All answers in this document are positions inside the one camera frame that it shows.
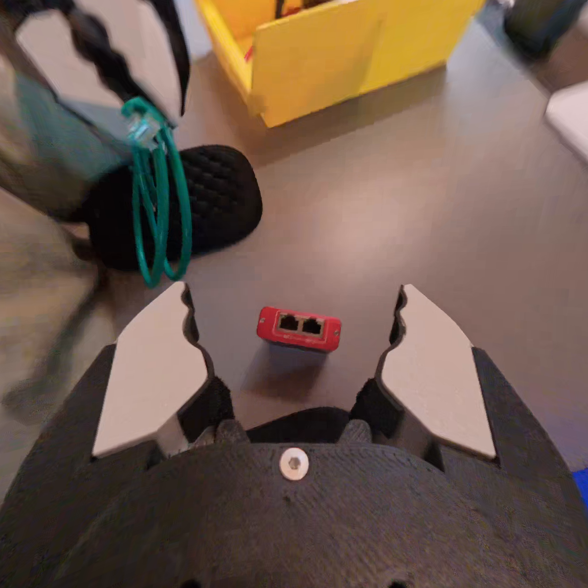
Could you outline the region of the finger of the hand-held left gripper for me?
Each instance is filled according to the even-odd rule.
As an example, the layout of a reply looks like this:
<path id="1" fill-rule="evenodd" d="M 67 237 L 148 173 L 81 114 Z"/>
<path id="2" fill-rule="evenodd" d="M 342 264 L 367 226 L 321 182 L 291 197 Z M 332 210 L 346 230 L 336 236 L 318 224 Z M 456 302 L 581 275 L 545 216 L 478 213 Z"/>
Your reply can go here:
<path id="1" fill-rule="evenodd" d="M 55 10 L 34 13 L 19 26 L 16 37 L 58 104 L 113 148 L 129 153 L 121 99 L 101 83 L 95 67 L 77 54 L 65 17 Z"/>
<path id="2" fill-rule="evenodd" d="M 134 81 L 178 126 L 185 114 L 189 51 L 176 1 L 92 1 L 111 47 Z"/>

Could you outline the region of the yellow plastic bin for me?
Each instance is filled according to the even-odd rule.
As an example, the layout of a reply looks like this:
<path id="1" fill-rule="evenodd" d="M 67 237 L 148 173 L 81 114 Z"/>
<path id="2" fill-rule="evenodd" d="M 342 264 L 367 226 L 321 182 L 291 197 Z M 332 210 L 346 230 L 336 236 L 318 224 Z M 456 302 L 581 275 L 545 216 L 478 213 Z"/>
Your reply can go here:
<path id="1" fill-rule="evenodd" d="M 281 126 L 446 65 L 484 1 L 195 1 L 252 116 Z"/>

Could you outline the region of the white board stand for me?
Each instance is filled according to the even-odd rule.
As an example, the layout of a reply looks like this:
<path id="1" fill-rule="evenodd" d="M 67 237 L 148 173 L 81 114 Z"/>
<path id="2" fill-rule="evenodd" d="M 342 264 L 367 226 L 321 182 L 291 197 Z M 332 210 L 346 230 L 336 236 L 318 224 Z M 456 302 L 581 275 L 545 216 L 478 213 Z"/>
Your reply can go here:
<path id="1" fill-rule="evenodd" d="M 554 92 L 545 119 L 561 143 L 587 165 L 587 81 Z"/>

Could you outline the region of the person's beige sweater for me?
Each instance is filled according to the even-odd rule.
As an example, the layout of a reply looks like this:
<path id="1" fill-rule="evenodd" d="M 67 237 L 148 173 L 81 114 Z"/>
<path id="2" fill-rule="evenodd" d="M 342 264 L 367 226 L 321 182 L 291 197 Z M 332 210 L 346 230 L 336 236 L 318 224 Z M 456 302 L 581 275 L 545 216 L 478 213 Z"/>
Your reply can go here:
<path id="1" fill-rule="evenodd" d="M 1 417 L 46 421 L 115 340 L 106 274 L 81 222 L 1 191 Z"/>

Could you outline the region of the grey power box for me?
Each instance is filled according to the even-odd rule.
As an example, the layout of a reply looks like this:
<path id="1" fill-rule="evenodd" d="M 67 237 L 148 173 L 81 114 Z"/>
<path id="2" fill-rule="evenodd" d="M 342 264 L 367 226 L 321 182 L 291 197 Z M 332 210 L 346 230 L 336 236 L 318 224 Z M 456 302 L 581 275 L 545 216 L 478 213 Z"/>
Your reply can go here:
<path id="1" fill-rule="evenodd" d="M 514 1 L 503 30 L 519 54 L 539 59 L 549 55 L 575 25 L 587 1 Z"/>

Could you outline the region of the black wrist rest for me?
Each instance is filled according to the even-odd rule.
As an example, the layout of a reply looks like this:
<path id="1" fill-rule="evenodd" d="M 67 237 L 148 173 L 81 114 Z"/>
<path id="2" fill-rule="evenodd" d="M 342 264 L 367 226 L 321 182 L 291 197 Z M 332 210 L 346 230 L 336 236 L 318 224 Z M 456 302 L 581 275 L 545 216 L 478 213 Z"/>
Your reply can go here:
<path id="1" fill-rule="evenodd" d="M 192 211 L 192 255 L 232 246 L 249 236 L 263 212 L 254 169 L 238 150 L 205 145 L 180 151 Z M 120 166 L 86 194 L 81 219 L 109 269 L 138 271 L 132 216 L 132 176 Z"/>

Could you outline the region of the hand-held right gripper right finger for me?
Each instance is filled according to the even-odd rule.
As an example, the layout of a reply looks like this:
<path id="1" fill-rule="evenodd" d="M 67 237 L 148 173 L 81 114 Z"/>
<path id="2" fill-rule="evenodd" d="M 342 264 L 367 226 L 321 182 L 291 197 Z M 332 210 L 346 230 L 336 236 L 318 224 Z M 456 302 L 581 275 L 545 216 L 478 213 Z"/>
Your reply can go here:
<path id="1" fill-rule="evenodd" d="M 442 461 L 442 446 L 497 458 L 473 344 L 413 285 L 399 290 L 389 345 L 350 417 L 365 421 L 375 442 L 426 461 Z"/>

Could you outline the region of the grey desk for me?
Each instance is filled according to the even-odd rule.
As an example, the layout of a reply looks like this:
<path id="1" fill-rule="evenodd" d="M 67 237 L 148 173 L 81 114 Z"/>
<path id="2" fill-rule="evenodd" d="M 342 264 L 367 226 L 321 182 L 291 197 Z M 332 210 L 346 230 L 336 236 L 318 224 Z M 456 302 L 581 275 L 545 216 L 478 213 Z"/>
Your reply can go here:
<path id="1" fill-rule="evenodd" d="M 587 467 L 587 167 L 545 106 L 480 18 L 445 70 L 269 130 L 215 55 L 194 62 L 179 146 L 242 151 L 263 199 L 248 239 L 186 275 L 246 428 L 349 409 L 414 285 L 489 353 L 569 468 Z M 340 319 L 338 349 L 261 340 L 265 306 Z"/>

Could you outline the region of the red ethernet splitter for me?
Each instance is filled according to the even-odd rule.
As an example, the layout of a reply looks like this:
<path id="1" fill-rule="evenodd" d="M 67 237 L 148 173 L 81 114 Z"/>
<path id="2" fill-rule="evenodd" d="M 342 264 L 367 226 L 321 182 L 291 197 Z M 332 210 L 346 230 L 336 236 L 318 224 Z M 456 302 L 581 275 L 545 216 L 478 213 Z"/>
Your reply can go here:
<path id="1" fill-rule="evenodd" d="M 257 336 L 289 348 L 330 353 L 338 349 L 342 322 L 335 317 L 265 306 L 261 309 Z"/>

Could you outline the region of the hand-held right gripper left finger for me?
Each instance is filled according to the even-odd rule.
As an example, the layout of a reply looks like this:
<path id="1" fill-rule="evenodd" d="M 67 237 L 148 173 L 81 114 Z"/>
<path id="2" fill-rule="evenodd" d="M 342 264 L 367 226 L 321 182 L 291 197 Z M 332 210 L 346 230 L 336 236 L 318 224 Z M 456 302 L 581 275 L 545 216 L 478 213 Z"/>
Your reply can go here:
<path id="1" fill-rule="evenodd" d="M 231 393 L 199 344 L 189 287 L 174 283 L 116 341 L 92 456 L 154 442 L 170 458 L 229 419 Z"/>

